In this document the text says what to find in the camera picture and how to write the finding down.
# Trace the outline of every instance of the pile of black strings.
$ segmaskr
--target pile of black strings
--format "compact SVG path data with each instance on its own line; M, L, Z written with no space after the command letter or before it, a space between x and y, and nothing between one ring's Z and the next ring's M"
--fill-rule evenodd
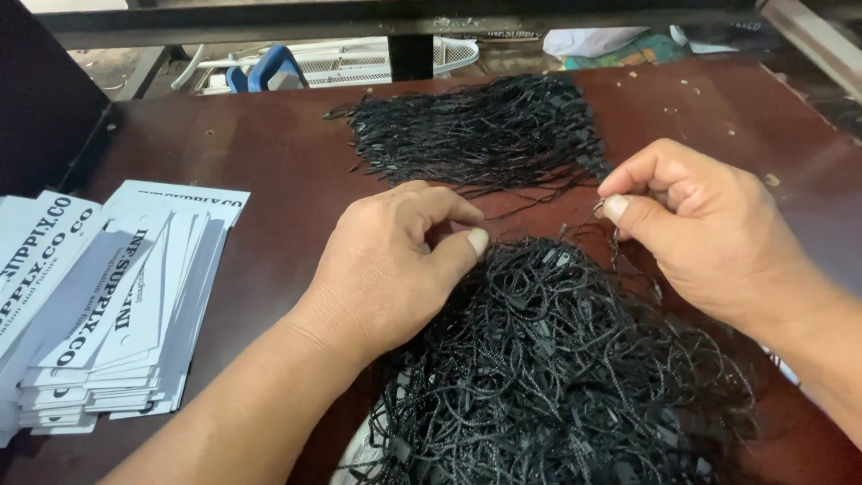
M351 144L391 184L427 180L466 198L543 187L547 202L608 173L583 90L563 76L522 75L440 95L366 96L324 118L349 118Z
M753 405L707 332L559 240L492 245L384 358L360 483L723 483Z

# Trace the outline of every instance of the wooden table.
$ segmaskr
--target wooden table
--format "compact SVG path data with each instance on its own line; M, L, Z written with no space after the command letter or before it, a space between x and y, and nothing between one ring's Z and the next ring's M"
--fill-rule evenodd
M668 137L761 179L771 174L777 184L769 188L805 248L834 278L862 294L859 147L760 65L687 61L573 72L572 77L595 108L610 162ZM461 82L372 89L377 96L392 96L440 92ZM373 177L347 172L356 161L347 146L351 131L343 121L321 119L364 94L365 87L347 87L117 105L121 121L84 189L86 197L105 200L125 179L252 194L224 249L184 402L297 302L347 205L384 189ZM492 237L513 228L521 235L556 236L562 224L582 223L596 198L595 188L578 188L486 229ZM476 203L493 216L522 201L496 194ZM291 483L328 481L367 412L368 394L360 382L336 401L313 433ZM788 483L862 481L862 456L797 389L776 379L759 410L768 439L753 443L753 456L746 460L767 477ZM87 436L18 437L0 455L3 481L93 483L168 419L102 419Z

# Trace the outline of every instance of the stack of white tags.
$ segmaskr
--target stack of white tags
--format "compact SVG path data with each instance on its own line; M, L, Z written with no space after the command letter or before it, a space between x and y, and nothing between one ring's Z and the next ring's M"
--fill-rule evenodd
M104 206L0 198L0 446L176 411L248 192L127 180Z

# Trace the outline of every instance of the left hand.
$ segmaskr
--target left hand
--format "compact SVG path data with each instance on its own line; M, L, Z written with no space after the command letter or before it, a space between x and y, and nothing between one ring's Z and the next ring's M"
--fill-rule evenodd
M415 336L488 245L488 233L473 229L445 237L432 251L426 233L447 221L483 220L452 190L419 180L350 204L291 312L301 317L288 320L317 343L367 364Z

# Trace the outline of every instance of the white plastic bag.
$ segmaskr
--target white plastic bag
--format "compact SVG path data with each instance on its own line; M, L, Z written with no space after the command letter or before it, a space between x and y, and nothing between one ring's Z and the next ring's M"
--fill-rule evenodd
M649 27L564 28L545 36L544 50L560 59L564 55L598 57L625 46Z

